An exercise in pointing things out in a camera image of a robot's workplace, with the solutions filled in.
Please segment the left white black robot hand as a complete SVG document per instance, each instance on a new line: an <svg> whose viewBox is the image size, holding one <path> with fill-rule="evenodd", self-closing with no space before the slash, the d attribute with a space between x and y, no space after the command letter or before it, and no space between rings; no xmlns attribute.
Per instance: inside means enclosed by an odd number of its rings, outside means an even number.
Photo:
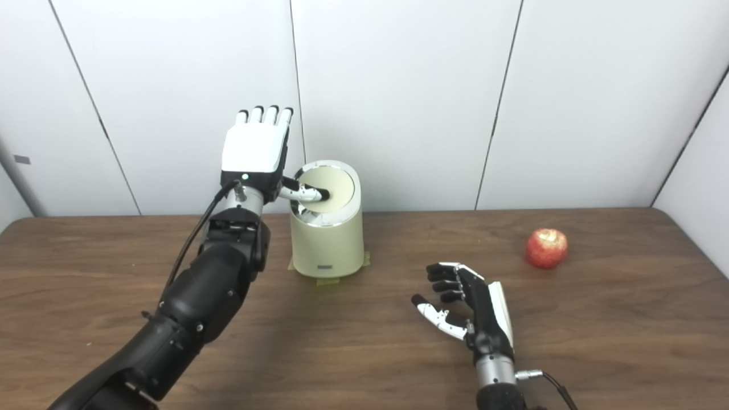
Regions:
<svg viewBox="0 0 729 410"><path fill-rule="evenodd" d="M293 109L256 106L240 110L228 130L222 149L222 186L237 181L240 187L255 190L263 205L279 197L297 202L325 202L330 191L300 183L283 175L288 153L288 137Z"/></svg>

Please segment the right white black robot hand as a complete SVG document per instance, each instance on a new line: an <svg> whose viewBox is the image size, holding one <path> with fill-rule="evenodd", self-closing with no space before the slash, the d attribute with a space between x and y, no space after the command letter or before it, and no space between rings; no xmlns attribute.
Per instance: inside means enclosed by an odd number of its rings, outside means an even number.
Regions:
<svg viewBox="0 0 729 410"><path fill-rule="evenodd" d="M440 301L463 301L472 310L472 317L435 306L419 294L411 298L417 311L438 330L466 343L475 361L483 356L505 356L514 361L513 332L502 284L487 283L462 263L433 263L427 265L426 272Z"/></svg>

